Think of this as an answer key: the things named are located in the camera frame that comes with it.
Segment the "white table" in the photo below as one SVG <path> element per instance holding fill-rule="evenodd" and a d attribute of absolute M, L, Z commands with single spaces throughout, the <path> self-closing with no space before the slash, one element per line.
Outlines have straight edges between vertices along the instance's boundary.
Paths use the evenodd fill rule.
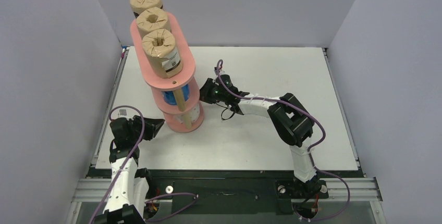
<path fill-rule="evenodd" d="M 240 90 L 268 96 L 294 94 L 327 132 L 325 141 L 313 151 L 317 166 L 323 170 L 358 169 L 321 48 L 191 47 L 191 50 L 200 87 L 208 77 L 214 77 L 213 67 L 223 59 L 223 70 Z M 133 47 L 113 105 L 131 105 L 140 109 L 144 117 L 163 118 L 141 76 Z M 155 139 L 143 141 L 139 146 L 139 166 L 167 170 L 293 169 L 289 147 L 279 138 L 270 119 L 235 115 L 221 121 L 222 108 L 206 103 L 203 107 L 205 119 L 195 131 L 176 133 L 164 125 Z M 127 110 L 128 117 L 134 114 L 135 111 Z M 313 131 L 312 139 L 316 141 L 321 131 L 316 125 Z M 108 147 L 112 139 L 108 127 L 96 168 L 110 168 Z"/>

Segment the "pink shelf tier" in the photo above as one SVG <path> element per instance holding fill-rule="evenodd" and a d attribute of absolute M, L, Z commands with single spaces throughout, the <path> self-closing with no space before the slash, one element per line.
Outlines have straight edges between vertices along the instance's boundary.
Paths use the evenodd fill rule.
<path fill-rule="evenodd" d="M 178 109 L 178 106 L 176 105 L 170 105 L 167 102 L 164 101 L 163 95 L 161 91 L 152 89 L 153 98 L 155 99 L 155 103 L 158 106 L 158 108 L 170 115 L 181 115 L 184 113 L 189 112 L 200 100 L 200 90 L 198 89 L 197 81 L 195 81 L 195 78 L 192 78 L 189 82 L 189 99 L 186 101 L 186 110 L 180 111 Z"/>
<path fill-rule="evenodd" d="M 160 78 L 153 72 L 152 67 L 144 53 L 140 33 L 138 32 L 135 20 L 130 25 L 130 34 L 132 35 L 135 52 L 137 53 L 138 62 L 140 63 L 141 73 L 143 74 L 144 80 L 149 86 L 162 91 L 172 91 L 183 87 L 192 79 L 196 69 L 192 52 L 190 52 L 190 48 L 187 45 L 187 41 L 184 38 L 177 19 L 171 13 L 168 12 L 167 14 L 169 16 L 172 35 L 174 35 L 177 42 L 178 51 L 183 64 L 182 71 L 171 78 Z"/>
<path fill-rule="evenodd" d="M 203 110 L 203 105 L 200 104 L 200 116 L 199 118 L 192 123 L 192 128 L 191 129 L 187 129 L 186 126 L 184 125 L 184 123 L 179 123 L 179 121 L 177 121 L 174 118 L 174 115 L 169 115 L 164 113 L 164 119 L 166 120 L 167 125 L 169 126 L 170 129 L 172 129 L 175 132 L 179 132 L 179 133 L 188 133 L 188 132 L 192 132 L 193 130 L 197 129 L 201 123 L 204 120 L 204 110 Z"/>

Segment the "brown paper wrapped roll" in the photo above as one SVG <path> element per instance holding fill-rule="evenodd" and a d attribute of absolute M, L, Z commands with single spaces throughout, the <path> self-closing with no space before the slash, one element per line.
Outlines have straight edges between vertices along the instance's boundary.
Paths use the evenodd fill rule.
<path fill-rule="evenodd" d="M 165 29 L 170 31 L 170 23 L 167 13 L 157 7 L 143 11 L 135 21 L 141 38 L 154 30 Z"/>
<path fill-rule="evenodd" d="M 158 7 L 163 8 L 163 0 L 129 0 L 130 1 L 130 7 L 132 8 L 133 14 L 135 17 L 138 17 L 139 14 L 141 14 L 143 11 Z"/>
<path fill-rule="evenodd" d="M 175 37 L 165 29 L 154 30 L 145 35 L 143 50 L 155 74 L 170 78 L 182 70 L 182 62 Z"/>

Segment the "wall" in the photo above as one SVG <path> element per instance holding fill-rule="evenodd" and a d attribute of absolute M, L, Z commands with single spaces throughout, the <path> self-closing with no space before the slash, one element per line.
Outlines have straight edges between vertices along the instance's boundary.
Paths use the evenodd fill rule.
<path fill-rule="evenodd" d="M 328 54 L 388 223 L 442 223 L 440 0 L 356 0 Z"/>
<path fill-rule="evenodd" d="M 63 223 L 121 48 L 97 0 L 0 0 L 1 223 Z"/>
<path fill-rule="evenodd" d="M 129 0 L 99 0 L 132 45 Z M 191 45 L 328 46 L 354 0 L 163 0 Z"/>

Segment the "blue roll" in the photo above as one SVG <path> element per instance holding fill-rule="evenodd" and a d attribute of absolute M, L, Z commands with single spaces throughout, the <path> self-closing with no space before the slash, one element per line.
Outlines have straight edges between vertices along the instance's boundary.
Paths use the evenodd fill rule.
<path fill-rule="evenodd" d="M 182 93 L 184 95 L 184 101 L 187 101 L 190 96 L 189 85 L 186 84 L 181 89 L 182 89 Z M 177 101 L 175 100 L 173 91 L 162 91 L 162 94 L 163 94 L 164 101 L 167 102 L 167 104 L 177 105 Z"/>

